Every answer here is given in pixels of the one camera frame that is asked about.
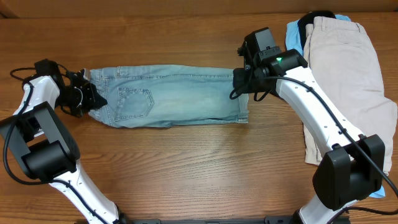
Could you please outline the light blue denim shorts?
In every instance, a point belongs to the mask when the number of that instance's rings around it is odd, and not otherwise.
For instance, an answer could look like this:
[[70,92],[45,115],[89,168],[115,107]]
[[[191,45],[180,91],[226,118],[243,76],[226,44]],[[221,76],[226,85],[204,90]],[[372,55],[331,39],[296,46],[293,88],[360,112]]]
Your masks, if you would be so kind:
[[92,69],[85,78],[108,102],[89,115],[115,128],[248,122],[249,97],[230,99],[233,71],[228,68],[107,67]]

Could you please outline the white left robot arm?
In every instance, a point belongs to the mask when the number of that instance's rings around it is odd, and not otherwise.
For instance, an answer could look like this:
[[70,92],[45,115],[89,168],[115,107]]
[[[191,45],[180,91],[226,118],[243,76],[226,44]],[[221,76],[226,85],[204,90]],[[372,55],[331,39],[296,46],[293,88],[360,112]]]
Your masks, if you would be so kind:
[[32,67],[32,76],[21,80],[21,104],[1,121],[5,170],[20,184],[49,184],[59,190],[88,223],[130,223],[84,171],[78,145],[54,111],[60,107],[80,118],[107,101],[85,78],[84,70],[61,73],[61,68],[43,59]]

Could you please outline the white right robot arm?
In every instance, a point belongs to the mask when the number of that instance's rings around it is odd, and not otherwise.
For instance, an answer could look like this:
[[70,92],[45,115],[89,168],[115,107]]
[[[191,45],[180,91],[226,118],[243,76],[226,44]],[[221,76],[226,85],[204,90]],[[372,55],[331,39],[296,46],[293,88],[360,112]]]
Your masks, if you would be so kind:
[[273,94],[298,114],[322,154],[312,179],[315,196],[287,223],[349,223],[350,206],[382,187],[385,145],[365,136],[330,101],[316,82],[307,61],[295,50],[281,51],[269,28],[245,36],[238,55],[243,68],[233,71],[232,100],[252,93],[255,101]]

